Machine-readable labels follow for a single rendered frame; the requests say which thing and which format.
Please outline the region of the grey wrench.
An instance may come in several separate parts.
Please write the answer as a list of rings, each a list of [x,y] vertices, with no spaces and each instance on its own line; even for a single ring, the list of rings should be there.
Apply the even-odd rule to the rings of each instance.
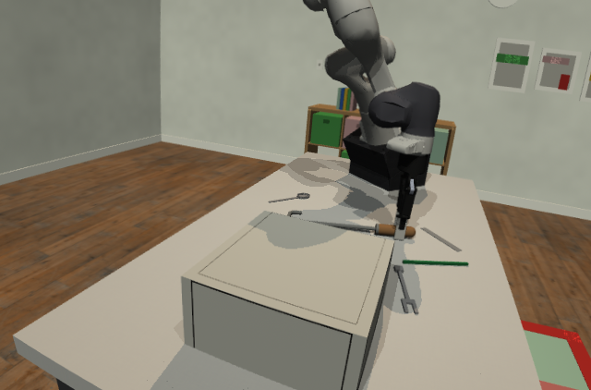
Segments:
[[[403,292],[404,292],[405,299],[401,299],[402,304],[403,304],[403,308],[404,308],[404,313],[408,313],[408,308],[407,308],[407,305],[406,304],[411,304],[412,307],[413,307],[414,313],[415,314],[418,314],[418,309],[417,309],[417,306],[416,306],[416,302],[415,302],[414,299],[410,299],[409,298],[409,295],[408,295],[408,292],[407,292],[407,288],[406,288],[406,285],[405,285],[405,282],[404,282],[404,277],[403,277],[403,274],[402,274],[402,273],[404,273],[403,266],[402,265],[394,265],[394,271],[396,273],[398,273],[398,275],[399,275],[400,282],[401,282],[401,285],[402,285],[402,289],[403,289]]]

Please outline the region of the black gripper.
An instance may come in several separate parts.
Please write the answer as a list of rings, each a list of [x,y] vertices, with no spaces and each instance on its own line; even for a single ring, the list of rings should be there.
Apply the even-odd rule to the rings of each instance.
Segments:
[[[417,192],[417,175],[422,175],[426,171],[428,155],[416,156],[411,154],[400,153],[397,168],[406,173],[401,174],[401,182],[397,200],[397,212],[395,215],[394,225],[395,234],[394,239],[404,240],[407,221],[410,219],[416,192]],[[403,184],[403,186],[402,186]],[[403,194],[402,194],[402,193]],[[402,197],[403,195],[403,197]],[[402,201],[402,202],[401,202]],[[404,203],[403,203],[404,202]],[[400,208],[401,205],[401,208]],[[403,206],[403,208],[402,208]],[[401,211],[402,210],[402,211]],[[400,213],[399,213],[400,211]],[[398,219],[397,219],[398,217]],[[397,224],[396,224],[397,222]]]

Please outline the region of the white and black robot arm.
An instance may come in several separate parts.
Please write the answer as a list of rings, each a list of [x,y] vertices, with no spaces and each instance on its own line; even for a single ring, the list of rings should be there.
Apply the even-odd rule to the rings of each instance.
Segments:
[[[360,140],[373,146],[387,144],[387,149],[403,154],[430,154],[440,93],[420,82],[395,87],[387,67],[395,58],[395,46],[380,35],[370,0],[303,2],[313,11],[326,8],[334,34],[345,46],[327,55],[324,66],[332,79],[354,92],[361,110]]]

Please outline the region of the grey flat bar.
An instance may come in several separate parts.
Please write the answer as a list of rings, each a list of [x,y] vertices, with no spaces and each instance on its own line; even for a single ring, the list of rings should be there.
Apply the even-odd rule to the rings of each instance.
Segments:
[[[447,240],[445,240],[444,238],[441,238],[440,236],[438,236],[437,234],[433,233],[432,231],[428,230],[425,227],[422,227],[422,230],[426,231],[427,233],[429,233],[431,236],[433,236],[434,238],[438,239],[439,241],[443,242],[444,244],[446,244],[447,246],[451,247],[452,249],[456,250],[456,251],[461,251],[459,248],[457,248],[456,246],[454,246],[452,243],[448,242]]]

